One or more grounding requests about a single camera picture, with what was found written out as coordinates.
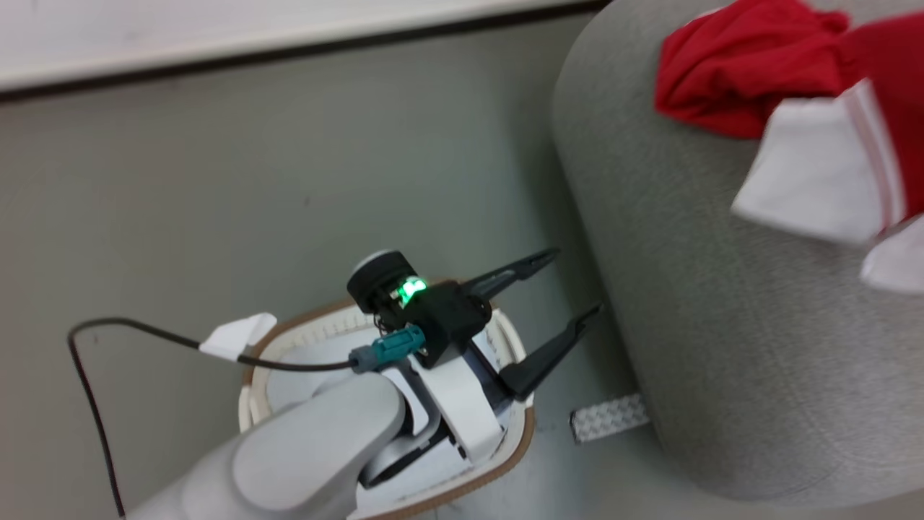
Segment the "beige laundry basket brown rim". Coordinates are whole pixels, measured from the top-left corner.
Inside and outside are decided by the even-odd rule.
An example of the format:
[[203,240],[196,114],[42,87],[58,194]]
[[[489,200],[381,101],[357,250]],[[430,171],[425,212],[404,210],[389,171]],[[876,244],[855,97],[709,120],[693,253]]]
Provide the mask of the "beige laundry basket brown rim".
[[[250,355],[280,363],[332,363],[379,336],[373,318],[342,302],[278,323]],[[238,399],[246,431],[292,404],[351,378],[350,370],[296,374],[246,368]],[[347,520],[406,520],[478,490],[509,472],[527,452],[535,428],[532,399],[514,402],[498,417],[492,437],[465,427],[462,444],[450,435],[395,477],[357,487],[357,510]]]

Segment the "white patterned floor tape strip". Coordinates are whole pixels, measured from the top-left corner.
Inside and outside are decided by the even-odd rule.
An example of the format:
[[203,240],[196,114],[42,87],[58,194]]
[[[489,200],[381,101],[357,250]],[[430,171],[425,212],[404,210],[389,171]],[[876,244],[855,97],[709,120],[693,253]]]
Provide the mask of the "white patterned floor tape strip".
[[569,428],[575,444],[603,440],[650,424],[644,399],[634,393],[571,412]]

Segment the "grey fabric seat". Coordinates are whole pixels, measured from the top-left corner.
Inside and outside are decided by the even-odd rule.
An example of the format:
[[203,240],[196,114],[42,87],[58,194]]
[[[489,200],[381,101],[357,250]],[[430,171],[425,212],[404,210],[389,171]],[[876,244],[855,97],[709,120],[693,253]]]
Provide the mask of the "grey fabric seat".
[[826,508],[924,493],[924,297],[864,254],[733,217],[755,142],[657,115],[661,43],[727,0],[614,0],[554,135],[667,457],[706,493]]

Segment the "dark baseboard strip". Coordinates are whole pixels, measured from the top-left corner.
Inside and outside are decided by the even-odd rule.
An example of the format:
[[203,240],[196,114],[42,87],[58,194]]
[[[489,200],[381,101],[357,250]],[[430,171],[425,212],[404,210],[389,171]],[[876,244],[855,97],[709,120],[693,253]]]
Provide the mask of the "dark baseboard strip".
[[244,53],[243,55],[198,60],[188,64],[161,66],[161,68],[146,68],[119,74],[106,74],[89,79],[59,80],[58,82],[52,82],[41,86],[0,90],[0,105],[29,102],[30,100],[42,98],[56,98],[56,96],[124,87],[126,85],[142,85],[142,83],[155,82],[155,80],[176,79],[224,72],[225,70],[254,68],[255,66],[306,59],[307,57],[334,55],[335,53],[353,50],[415,42],[415,40],[443,38],[466,33],[489,32],[490,30],[505,29],[505,27],[517,27],[545,21],[567,19],[567,17],[574,17],[578,14],[596,14],[611,2],[613,2],[613,0],[584,0],[573,4],[559,4],[559,6],[542,7],[542,9],[512,11],[511,13],[476,17],[476,19],[446,22],[425,27],[413,27],[413,29],[406,30],[392,30],[392,32],[330,40],[330,42],[324,43],[302,44],[270,51],[261,51],[260,53],[250,52]]

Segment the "white garment with red stripes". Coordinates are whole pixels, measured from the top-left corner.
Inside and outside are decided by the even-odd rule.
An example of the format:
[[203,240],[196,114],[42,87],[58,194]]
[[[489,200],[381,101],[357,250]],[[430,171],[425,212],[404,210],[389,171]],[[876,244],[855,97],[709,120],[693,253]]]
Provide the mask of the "white garment with red stripes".
[[871,80],[836,98],[786,99],[772,113],[736,216],[786,233],[868,249],[871,287],[924,294],[924,209]]

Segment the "red Bulls jersey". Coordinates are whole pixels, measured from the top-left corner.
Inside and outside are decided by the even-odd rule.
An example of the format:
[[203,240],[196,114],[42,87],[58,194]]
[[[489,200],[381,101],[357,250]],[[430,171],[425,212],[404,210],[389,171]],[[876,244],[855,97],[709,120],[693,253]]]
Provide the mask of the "red Bulls jersey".
[[762,141],[786,99],[838,98],[862,79],[924,209],[924,9],[853,26],[804,0],[733,0],[663,41],[654,103],[675,121]]

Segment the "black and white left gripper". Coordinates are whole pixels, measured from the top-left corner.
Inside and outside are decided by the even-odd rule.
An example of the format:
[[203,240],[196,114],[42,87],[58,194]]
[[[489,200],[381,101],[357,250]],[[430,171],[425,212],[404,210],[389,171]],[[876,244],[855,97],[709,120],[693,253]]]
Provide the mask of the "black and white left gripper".
[[557,369],[603,313],[598,303],[573,317],[554,338],[499,374],[472,339],[492,318],[485,300],[494,300],[508,287],[525,281],[557,259],[549,248],[466,280],[445,281],[415,293],[410,322],[424,334],[418,353],[420,378],[442,418],[472,464],[483,464],[497,450],[504,431],[497,418],[507,399],[527,399]]

